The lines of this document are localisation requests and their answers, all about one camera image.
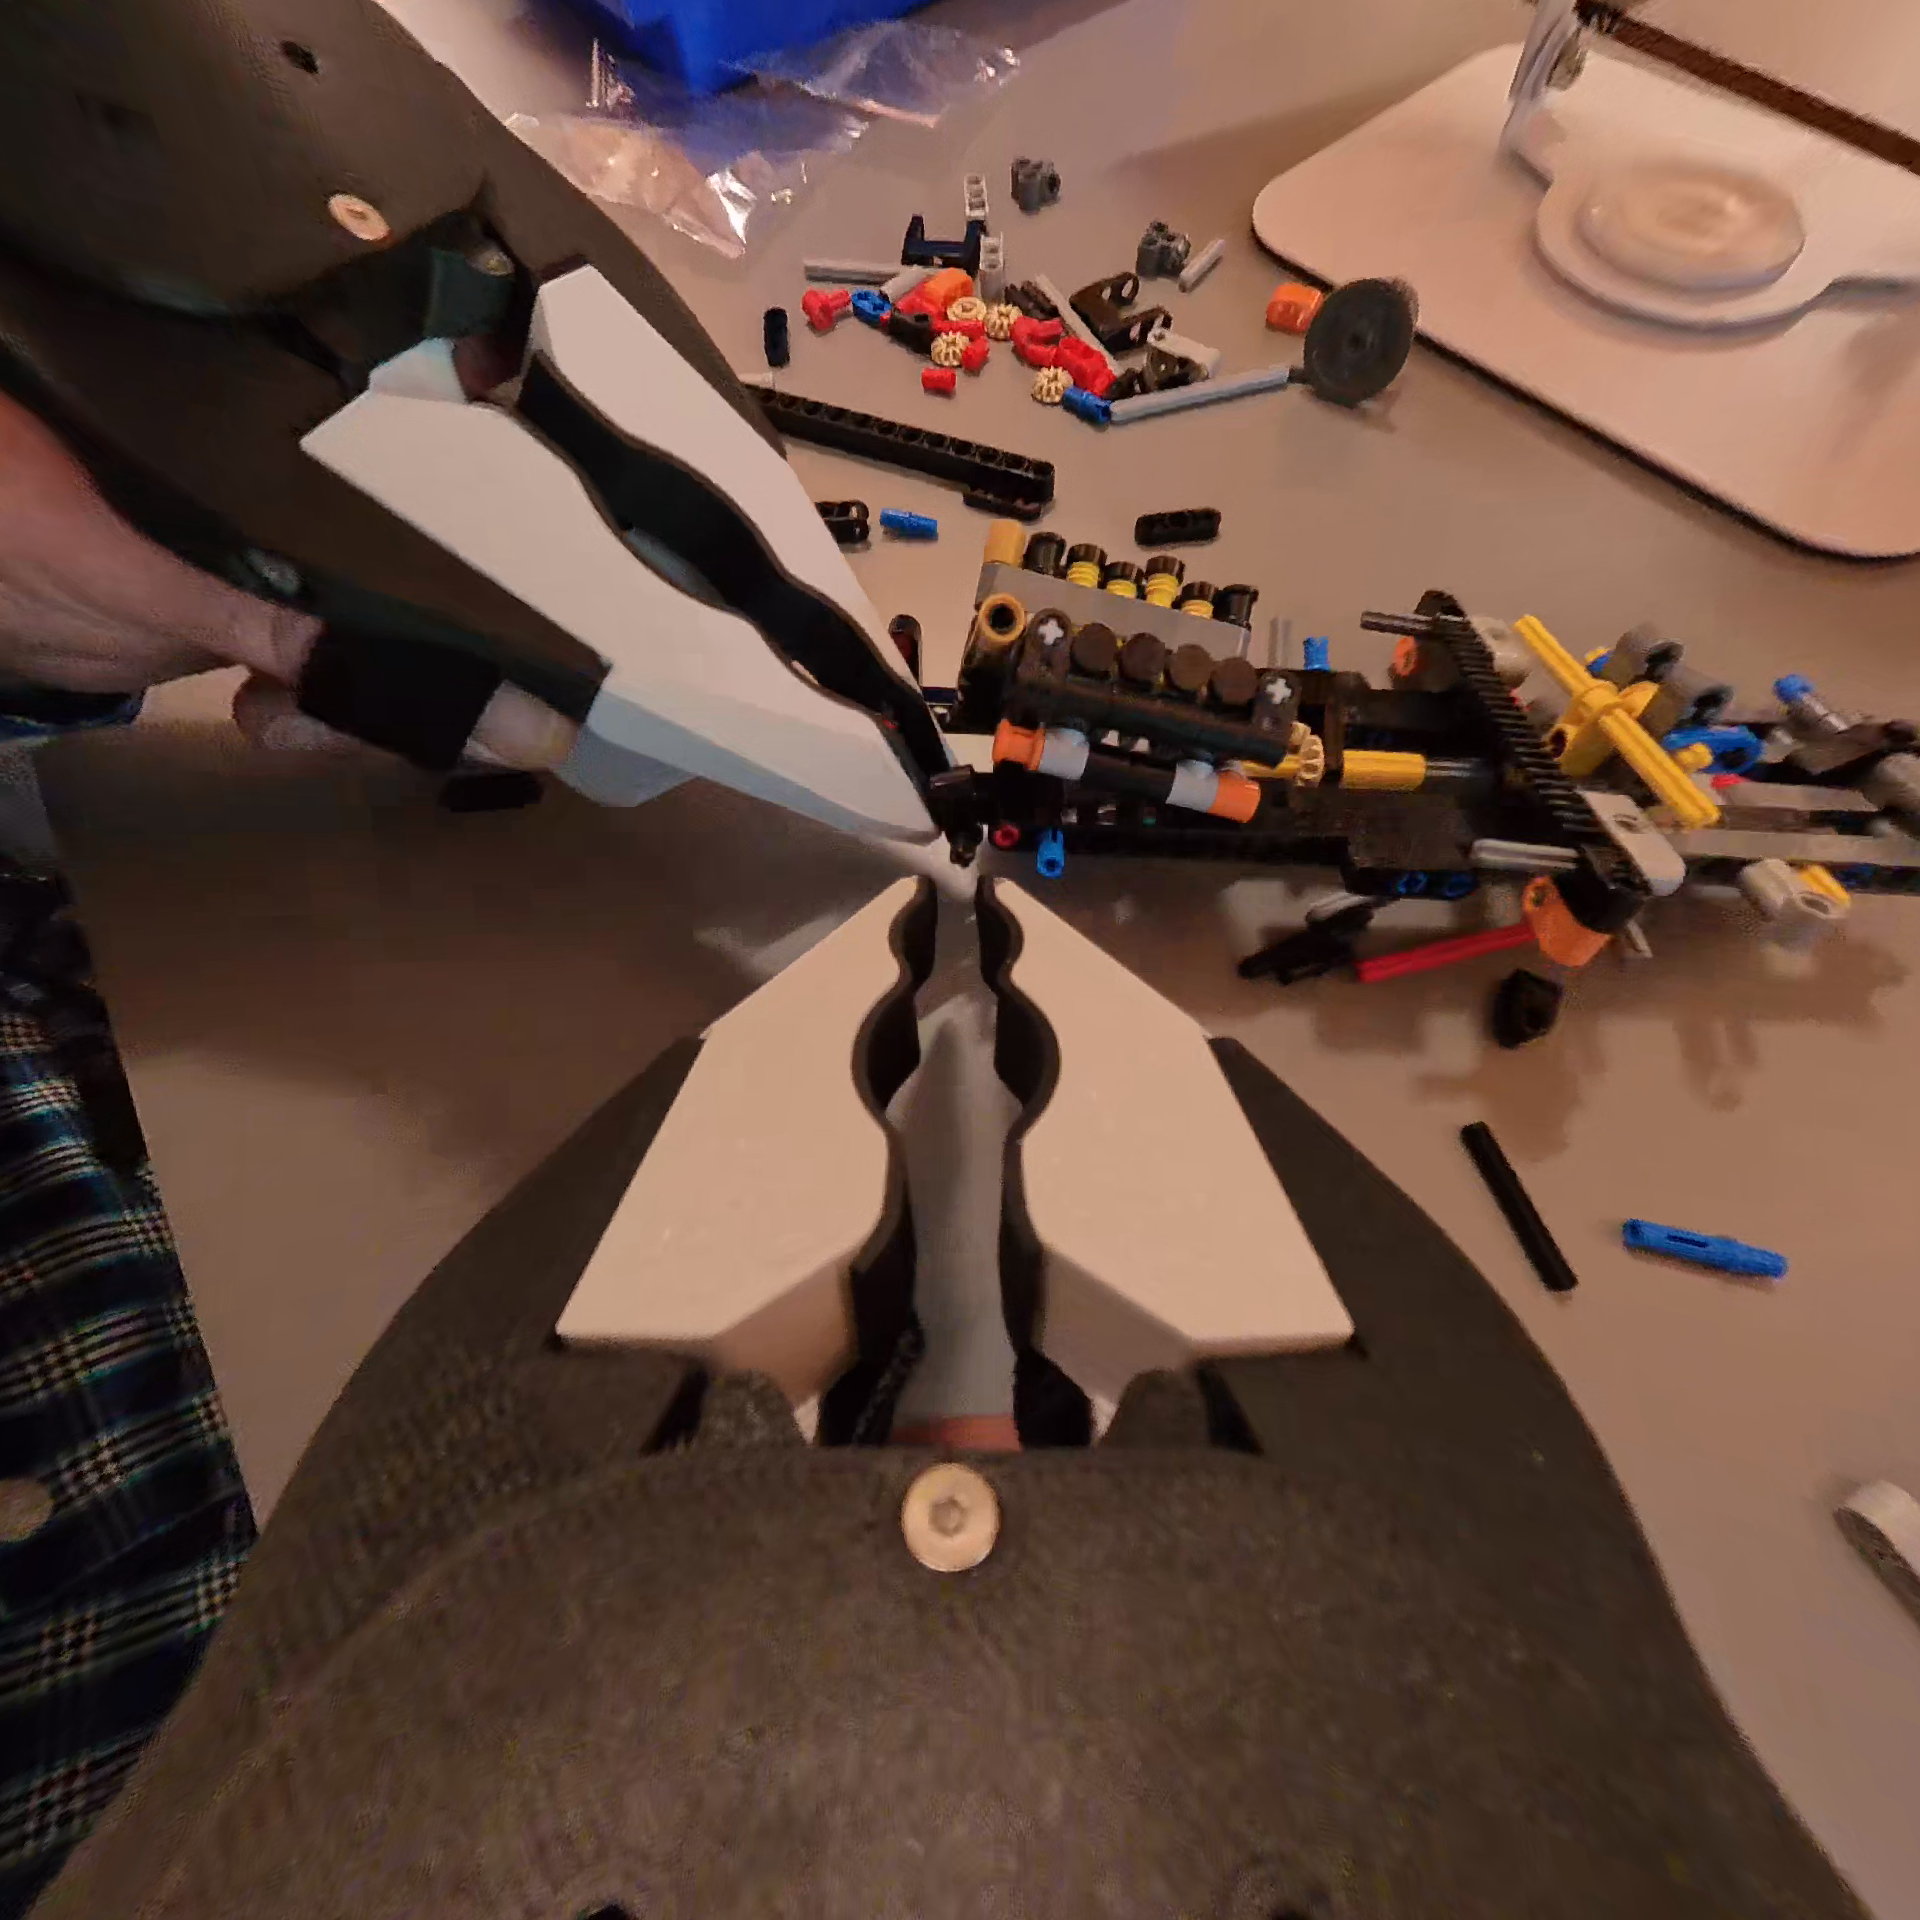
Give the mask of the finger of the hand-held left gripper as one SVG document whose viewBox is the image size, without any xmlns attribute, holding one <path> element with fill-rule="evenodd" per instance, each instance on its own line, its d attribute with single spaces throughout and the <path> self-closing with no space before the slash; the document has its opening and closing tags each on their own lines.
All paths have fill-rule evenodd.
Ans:
<svg viewBox="0 0 1920 1920">
<path fill-rule="evenodd" d="M 614 641 L 640 635 L 634 616 L 650 611 L 657 580 L 591 505 L 577 473 L 515 409 L 371 390 L 321 422 L 305 449 L 432 545 L 581 641 L 604 674 Z M 644 805 L 683 778 L 699 778 L 677 760 L 596 741 L 587 719 L 559 777 L 596 805 Z"/>
<path fill-rule="evenodd" d="M 515 415 L 657 580 L 587 732 L 842 830 L 935 842 L 954 759 L 751 395 L 577 266 L 536 294 Z"/>
</svg>

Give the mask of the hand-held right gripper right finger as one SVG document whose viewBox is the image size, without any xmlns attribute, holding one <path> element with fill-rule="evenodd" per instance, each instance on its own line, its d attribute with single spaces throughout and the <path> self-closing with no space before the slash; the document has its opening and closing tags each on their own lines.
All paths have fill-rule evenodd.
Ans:
<svg viewBox="0 0 1920 1920">
<path fill-rule="evenodd" d="M 1089 1446 L 1133 1379 L 1331 1353 L 1355 1316 L 1213 1037 L 1013 880 L 974 882 L 1021 1446 Z"/>
</svg>

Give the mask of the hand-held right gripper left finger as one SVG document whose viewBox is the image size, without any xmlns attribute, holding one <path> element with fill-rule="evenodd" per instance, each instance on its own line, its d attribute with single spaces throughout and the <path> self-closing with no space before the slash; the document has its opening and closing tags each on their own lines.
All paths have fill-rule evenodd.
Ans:
<svg viewBox="0 0 1920 1920">
<path fill-rule="evenodd" d="M 559 1316 L 587 1359 L 763 1374 L 822 1446 L 883 1446 L 923 1359 L 898 1091 L 923 1068 L 925 877 L 712 1020 Z"/>
</svg>

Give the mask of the lego car chassis assembly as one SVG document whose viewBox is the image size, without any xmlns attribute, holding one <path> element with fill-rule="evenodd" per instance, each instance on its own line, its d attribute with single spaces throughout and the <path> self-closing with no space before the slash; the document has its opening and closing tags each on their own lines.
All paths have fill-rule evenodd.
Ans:
<svg viewBox="0 0 1920 1920">
<path fill-rule="evenodd" d="M 1657 626 L 1574 653 L 1541 620 L 1422 591 L 1362 616 L 1386 680 L 1311 635 L 1255 658 L 1255 588 L 1179 551 L 994 524 L 958 683 L 931 697 L 994 778 L 990 844 L 1324 870 L 1378 908 L 1515 890 L 1547 971 L 1654 903 L 1735 893 L 1772 934 L 1916 895 L 1916 722 L 1785 674 L 1743 700 Z"/>
</svg>

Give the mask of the long black lego beam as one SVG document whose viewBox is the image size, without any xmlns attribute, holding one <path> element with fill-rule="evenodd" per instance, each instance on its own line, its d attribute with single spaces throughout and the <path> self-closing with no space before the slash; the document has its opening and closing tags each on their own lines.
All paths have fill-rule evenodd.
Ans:
<svg viewBox="0 0 1920 1920">
<path fill-rule="evenodd" d="M 767 426 L 793 445 L 950 485 L 970 508 L 1017 524 L 1035 524 L 1055 505 L 1056 473 L 1040 457 L 763 385 L 747 385 L 743 390 Z"/>
</svg>

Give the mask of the pile of small lego pieces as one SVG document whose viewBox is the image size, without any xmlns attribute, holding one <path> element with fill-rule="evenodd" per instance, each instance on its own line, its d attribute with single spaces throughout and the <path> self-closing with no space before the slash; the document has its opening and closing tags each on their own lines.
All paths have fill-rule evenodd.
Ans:
<svg viewBox="0 0 1920 1920">
<path fill-rule="evenodd" d="M 923 360 L 923 390 L 954 395 L 994 353 L 1007 353 L 1045 409 L 1108 426 L 1128 400 L 1211 385 L 1219 353 L 1179 337 L 1168 306 L 1145 306 L 1145 284 L 1198 290 L 1224 261 L 1224 241 L 1191 249 L 1151 222 L 1137 266 L 1064 290 L 1055 280 L 1013 280 L 994 222 L 994 187 L 962 173 L 962 231 L 940 241 L 923 213 L 907 222 L 898 259 L 802 261 L 802 321 L 833 337 L 862 321 Z"/>
</svg>

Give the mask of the long black lego axle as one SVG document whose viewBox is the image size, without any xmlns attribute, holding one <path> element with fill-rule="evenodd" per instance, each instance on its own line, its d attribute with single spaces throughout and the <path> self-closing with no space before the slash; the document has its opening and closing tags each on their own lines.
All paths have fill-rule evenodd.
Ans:
<svg viewBox="0 0 1920 1920">
<path fill-rule="evenodd" d="M 1523 1188 L 1520 1170 L 1511 1165 L 1495 1128 L 1470 1117 L 1459 1128 L 1459 1139 L 1461 1139 L 1467 1159 L 1477 1161 L 1477 1175 L 1489 1188 L 1508 1233 L 1523 1248 L 1523 1263 L 1531 1269 L 1531 1277 L 1549 1294 L 1571 1294 L 1574 1273 L 1571 1273 L 1565 1256 L 1557 1248 L 1557 1242 L 1549 1235 L 1536 1200 L 1530 1196 L 1530 1188 Z"/>
</svg>

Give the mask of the red lego axle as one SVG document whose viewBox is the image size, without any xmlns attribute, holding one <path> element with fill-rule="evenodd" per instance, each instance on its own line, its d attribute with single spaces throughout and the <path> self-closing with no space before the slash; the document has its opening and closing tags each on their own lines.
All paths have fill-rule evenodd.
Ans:
<svg viewBox="0 0 1920 1920">
<path fill-rule="evenodd" d="M 1386 979 L 1451 971 L 1451 968 L 1461 968 L 1477 956 L 1515 952 L 1515 949 L 1531 949 L 1531 946 L 1536 946 L 1536 934 L 1530 922 L 1477 926 L 1477 930 L 1452 930 L 1447 939 L 1422 939 L 1410 949 L 1355 956 L 1355 979 L 1386 985 Z"/>
</svg>

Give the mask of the long grey lego axle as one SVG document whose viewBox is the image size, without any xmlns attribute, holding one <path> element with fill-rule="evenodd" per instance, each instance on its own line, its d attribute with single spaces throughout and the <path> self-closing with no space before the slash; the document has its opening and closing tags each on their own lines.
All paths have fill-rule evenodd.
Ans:
<svg viewBox="0 0 1920 1920">
<path fill-rule="evenodd" d="M 1298 388 L 1298 385 L 1300 385 L 1298 365 L 1264 365 L 1264 371 L 1211 373 L 1211 378 L 1198 378 L 1198 385 L 1182 385 L 1182 388 L 1137 390 L 1137 395 L 1108 400 L 1106 404 L 1106 422 L 1108 426 L 1133 426 L 1133 422 L 1151 422 L 1151 420 L 1198 415 L 1198 409 L 1213 409 L 1213 404 L 1284 390 L 1284 388 Z"/>
</svg>

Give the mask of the long blue lego pin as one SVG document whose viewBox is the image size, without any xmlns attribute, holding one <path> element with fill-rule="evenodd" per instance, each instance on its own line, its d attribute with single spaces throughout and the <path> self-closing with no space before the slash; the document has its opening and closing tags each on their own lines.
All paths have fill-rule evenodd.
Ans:
<svg viewBox="0 0 1920 1920">
<path fill-rule="evenodd" d="M 1735 1235 L 1708 1235 L 1690 1229 L 1668 1229 L 1654 1219 L 1622 1219 L 1621 1247 L 1646 1259 L 1732 1277 L 1732 1281 L 1762 1281 L 1778 1285 L 1790 1277 L 1790 1259 Z"/>
</svg>

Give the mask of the person's left hand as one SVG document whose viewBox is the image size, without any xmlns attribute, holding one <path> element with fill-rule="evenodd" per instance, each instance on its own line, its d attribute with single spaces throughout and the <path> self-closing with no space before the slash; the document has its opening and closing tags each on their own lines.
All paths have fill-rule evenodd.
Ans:
<svg viewBox="0 0 1920 1920">
<path fill-rule="evenodd" d="M 316 620 L 153 545 L 24 404 L 0 400 L 5 741 L 124 722 L 155 683 L 242 671 L 232 719 L 254 743 L 366 753 L 295 705 L 316 635 Z"/>
</svg>

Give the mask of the clear plastic bag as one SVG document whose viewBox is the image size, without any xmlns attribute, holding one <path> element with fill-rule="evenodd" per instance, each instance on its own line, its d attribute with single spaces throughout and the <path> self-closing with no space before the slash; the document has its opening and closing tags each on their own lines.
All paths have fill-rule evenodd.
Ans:
<svg viewBox="0 0 1920 1920">
<path fill-rule="evenodd" d="M 796 203 L 862 133 L 935 129 L 1017 70 L 1011 42 L 913 18 L 725 57 L 712 89 L 596 41 L 577 104 L 515 111 L 504 125 L 604 210 L 743 259 L 770 213 Z"/>
</svg>

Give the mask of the blue plastic bag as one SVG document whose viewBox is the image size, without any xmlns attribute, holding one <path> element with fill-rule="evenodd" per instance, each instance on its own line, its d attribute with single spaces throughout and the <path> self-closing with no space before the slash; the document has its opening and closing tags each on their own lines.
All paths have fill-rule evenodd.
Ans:
<svg viewBox="0 0 1920 1920">
<path fill-rule="evenodd" d="M 732 89 L 757 57 L 910 18 L 923 0 L 559 0 L 608 54 L 698 95 Z"/>
</svg>

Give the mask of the person's plaid shirt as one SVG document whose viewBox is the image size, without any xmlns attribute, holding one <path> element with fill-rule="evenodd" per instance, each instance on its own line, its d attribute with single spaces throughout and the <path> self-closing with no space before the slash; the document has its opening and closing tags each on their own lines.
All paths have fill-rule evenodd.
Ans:
<svg viewBox="0 0 1920 1920">
<path fill-rule="evenodd" d="M 258 1523 L 58 877 L 0 865 L 0 1911 L 195 1682 Z"/>
</svg>

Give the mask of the white stand with round disc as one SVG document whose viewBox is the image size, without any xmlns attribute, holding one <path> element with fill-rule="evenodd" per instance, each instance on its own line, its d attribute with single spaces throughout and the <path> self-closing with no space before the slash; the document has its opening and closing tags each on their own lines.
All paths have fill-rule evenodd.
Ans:
<svg viewBox="0 0 1920 1920">
<path fill-rule="evenodd" d="M 1758 330 L 1916 286 L 1916 125 L 1646 5 L 1531 5 L 1500 156 L 1541 181 L 1541 266 L 1621 319 Z"/>
</svg>

